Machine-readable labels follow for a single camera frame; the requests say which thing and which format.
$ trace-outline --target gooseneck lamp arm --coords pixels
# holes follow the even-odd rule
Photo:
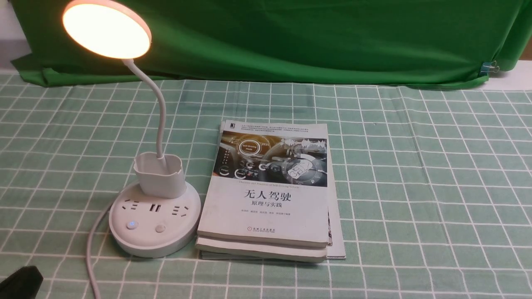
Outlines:
[[[157,84],[155,84],[155,82],[152,79],[150,79],[146,74],[144,74],[134,64],[133,59],[122,59],[122,62],[124,62],[124,64],[131,70],[131,72],[137,75],[137,77],[139,77],[143,82],[148,84],[148,86],[150,86],[150,88],[153,90],[153,92],[157,96],[157,101],[159,102],[160,114],[159,114],[159,128],[157,130],[156,147],[157,147],[157,158],[161,159],[164,157],[162,143],[163,143],[163,135],[164,135],[164,126],[166,124],[166,105],[164,103],[163,94],[161,90],[159,89],[159,87],[157,86]]]

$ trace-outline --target black object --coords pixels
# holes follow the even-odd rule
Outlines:
[[[42,283],[36,266],[22,267],[0,283],[0,299],[35,299]]]

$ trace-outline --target white cable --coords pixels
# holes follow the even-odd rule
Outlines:
[[[150,79],[146,74],[144,74],[133,62],[133,59],[122,59],[122,62],[133,72],[137,77],[139,77],[144,83],[148,84],[153,92],[157,95],[157,100],[159,101],[159,128],[157,130],[157,158],[163,158],[163,135],[164,135],[164,126],[166,125],[166,105],[164,103],[164,97],[155,82]]]
[[[87,272],[89,273],[89,282],[93,288],[94,299],[101,299],[102,297],[99,293],[98,283],[96,282],[96,277],[94,276],[93,266],[90,260],[90,257],[91,257],[90,248],[92,247],[94,232],[98,228],[99,223],[102,222],[102,219],[104,218],[107,211],[113,205],[113,202],[111,202],[107,207],[105,207],[105,209],[100,213],[100,215],[98,215],[98,218],[94,222],[93,228],[90,230],[89,237],[87,239],[87,253],[85,255],[85,263],[87,265]]]

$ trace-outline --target desk lamp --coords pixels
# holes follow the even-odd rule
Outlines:
[[[109,206],[109,226],[118,244],[128,253],[159,258],[185,246],[194,236],[201,201],[192,185],[185,182],[181,159],[165,154],[162,147],[166,107],[158,86],[144,74],[133,59],[144,55],[152,34],[146,22],[134,11],[111,0],[74,0],[63,13],[68,35],[96,54],[122,62],[157,95],[160,119],[156,153],[141,153],[134,159],[138,182],[127,186]],[[98,223],[89,234],[90,241]]]

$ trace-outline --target pen holder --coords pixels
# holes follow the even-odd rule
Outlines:
[[[187,190],[182,166],[176,155],[157,158],[156,153],[146,152],[135,157],[133,169],[144,194],[177,198]]]

